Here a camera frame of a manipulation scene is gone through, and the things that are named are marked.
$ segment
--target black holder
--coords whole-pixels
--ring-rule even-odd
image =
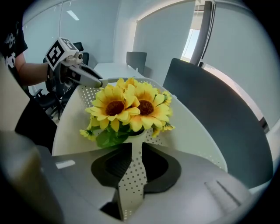
[[[125,172],[131,163],[132,143],[123,143],[119,148],[95,160],[91,172],[103,186],[118,189]],[[181,166],[172,156],[142,143],[142,162],[147,174],[144,194],[167,191],[181,175]]]

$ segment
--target artificial sunflower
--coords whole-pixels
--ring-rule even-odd
[[[92,102],[94,107],[86,108],[86,112],[96,117],[100,128],[104,130],[109,122],[114,131],[119,130],[119,120],[126,121],[130,115],[140,114],[137,105],[140,103],[134,95],[123,97],[123,91],[119,86],[107,85],[105,89],[96,93],[96,99]]]
[[[152,137],[153,137],[153,138],[156,138],[156,137],[159,135],[160,132],[161,132],[161,129],[160,129],[160,128],[153,127]]]
[[[125,96],[127,95],[136,96],[140,103],[138,106],[140,114],[131,116],[129,121],[123,123],[124,125],[129,123],[134,132],[139,131],[142,126],[144,126],[144,129],[149,129],[153,124],[157,128],[162,128],[161,121],[169,122],[167,116],[169,107],[163,104],[165,96],[162,94],[156,95],[151,85],[138,83],[135,87],[129,84]]]
[[[173,125],[171,125],[170,123],[168,122],[164,122],[163,123],[163,126],[162,126],[162,132],[164,131],[171,131],[172,129],[174,129],[175,127]]]
[[[169,106],[170,103],[171,103],[171,100],[172,100],[170,92],[163,91],[162,94],[164,95],[164,102],[163,103],[166,104],[167,106]]]
[[[123,90],[127,89],[129,84],[136,87],[138,85],[138,81],[135,80],[134,78],[128,78],[127,81],[125,82],[123,78],[119,78],[117,82],[117,86],[119,86]]]
[[[97,117],[94,117],[91,115],[91,120],[89,122],[89,125],[87,126],[87,130],[91,129],[92,127],[99,126],[99,121],[97,120]]]
[[[80,134],[91,141],[95,141],[96,136],[93,134],[91,130],[80,130]]]

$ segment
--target flower bouquet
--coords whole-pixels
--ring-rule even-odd
[[[155,138],[160,132],[172,130],[169,123],[173,115],[169,107],[171,95],[160,93],[147,82],[120,78],[116,86],[107,85],[96,93],[93,107],[86,108],[90,122],[81,135],[97,141],[99,147],[109,147],[123,143],[129,136],[141,134],[153,128]],[[99,135],[95,131],[103,130]]]

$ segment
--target person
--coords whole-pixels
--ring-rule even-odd
[[[17,14],[6,23],[5,38],[1,40],[0,48],[6,66],[30,97],[30,102],[23,111],[15,131],[52,152],[57,126],[29,94],[27,88],[29,85],[47,81],[47,76],[51,76],[51,70],[48,69],[48,63],[35,64],[25,61],[23,52],[28,47],[22,30],[22,16]]]

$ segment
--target desk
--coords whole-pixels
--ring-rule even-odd
[[[99,63],[94,70],[102,76],[103,79],[118,78],[118,77],[140,77],[144,78],[143,75],[139,74],[128,66],[122,63]]]

